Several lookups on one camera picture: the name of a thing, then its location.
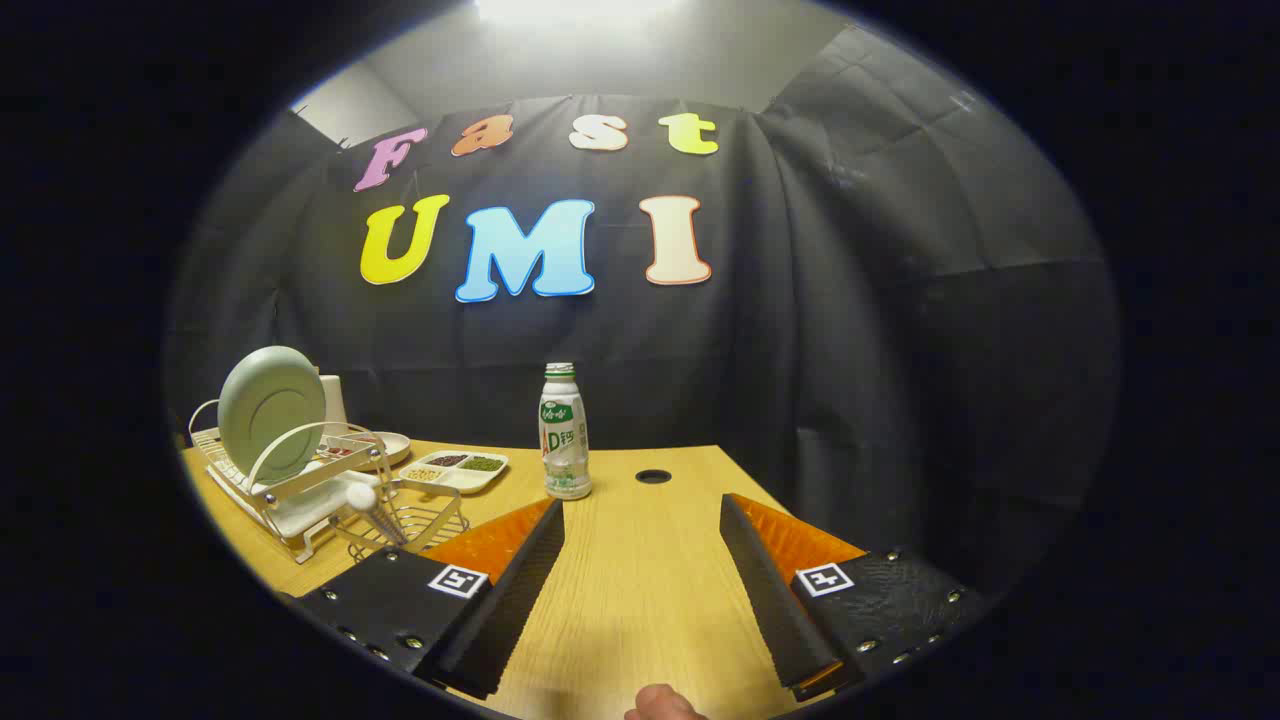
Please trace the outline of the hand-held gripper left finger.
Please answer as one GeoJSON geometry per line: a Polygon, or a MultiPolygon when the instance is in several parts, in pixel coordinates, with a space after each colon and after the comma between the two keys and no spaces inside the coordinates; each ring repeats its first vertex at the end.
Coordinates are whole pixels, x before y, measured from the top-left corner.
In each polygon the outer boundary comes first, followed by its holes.
{"type": "Polygon", "coordinates": [[[428,550],[375,550],[285,606],[383,665],[485,700],[563,546],[564,505],[545,497],[428,550]]]}

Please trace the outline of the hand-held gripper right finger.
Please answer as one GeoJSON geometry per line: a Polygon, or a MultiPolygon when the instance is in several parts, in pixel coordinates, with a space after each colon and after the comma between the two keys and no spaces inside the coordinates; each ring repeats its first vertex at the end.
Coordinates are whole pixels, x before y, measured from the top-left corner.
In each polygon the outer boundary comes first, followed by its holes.
{"type": "Polygon", "coordinates": [[[780,683],[796,701],[892,676],[988,609],[915,553],[858,548],[741,495],[723,496],[719,534],[780,683]]]}

